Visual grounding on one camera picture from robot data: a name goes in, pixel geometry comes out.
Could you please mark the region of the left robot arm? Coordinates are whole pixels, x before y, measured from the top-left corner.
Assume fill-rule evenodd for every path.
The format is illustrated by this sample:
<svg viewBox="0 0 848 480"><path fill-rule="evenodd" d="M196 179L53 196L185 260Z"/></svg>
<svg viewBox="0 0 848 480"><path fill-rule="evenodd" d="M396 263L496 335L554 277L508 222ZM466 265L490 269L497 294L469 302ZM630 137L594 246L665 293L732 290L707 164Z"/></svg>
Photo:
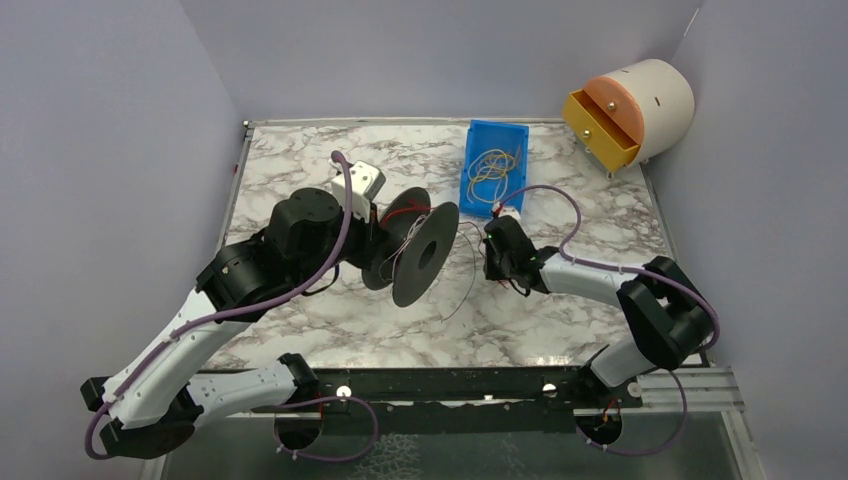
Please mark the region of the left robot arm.
<svg viewBox="0 0 848 480"><path fill-rule="evenodd" d="M93 413L87 455L153 459L232 414L315 399L319 380L298 354L237 374L202 368L269 310L316 294L319 279L340 263L367 268L386 238L373 198L372 189L359 187L302 188L275 205L266 227L223 247L130 365L82 385Z"/></svg>

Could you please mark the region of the dark grey perforated spool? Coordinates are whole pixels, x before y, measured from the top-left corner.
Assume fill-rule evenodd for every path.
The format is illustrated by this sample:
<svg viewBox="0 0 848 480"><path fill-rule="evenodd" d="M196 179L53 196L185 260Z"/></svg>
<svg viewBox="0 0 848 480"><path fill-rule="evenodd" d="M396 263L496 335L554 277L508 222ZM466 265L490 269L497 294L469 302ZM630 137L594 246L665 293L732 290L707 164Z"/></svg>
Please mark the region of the dark grey perforated spool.
<svg viewBox="0 0 848 480"><path fill-rule="evenodd" d="M361 279L370 290L392 290L399 307L416 302L434 282L453 247L459 210L453 202L431 203L422 187L398 195L379 218L389 234L384 254L365 265Z"/></svg>

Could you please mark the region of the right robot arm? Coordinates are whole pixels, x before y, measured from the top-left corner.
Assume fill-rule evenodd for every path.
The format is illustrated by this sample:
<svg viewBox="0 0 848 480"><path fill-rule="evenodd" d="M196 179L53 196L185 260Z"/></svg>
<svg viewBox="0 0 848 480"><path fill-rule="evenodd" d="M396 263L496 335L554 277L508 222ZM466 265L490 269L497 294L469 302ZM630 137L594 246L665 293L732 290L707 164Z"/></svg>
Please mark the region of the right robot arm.
<svg viewBox="0 0 848 480"><path fill-rule="evenodd" d="M613 266L537 248L519 222L500 216L485 227L487 279L506 281L527 296L566 294L619 308L629 335L582 366L575 386L600 395L656 369L675 370L719 334L714 309L672 259L643 266Z"/></svg>

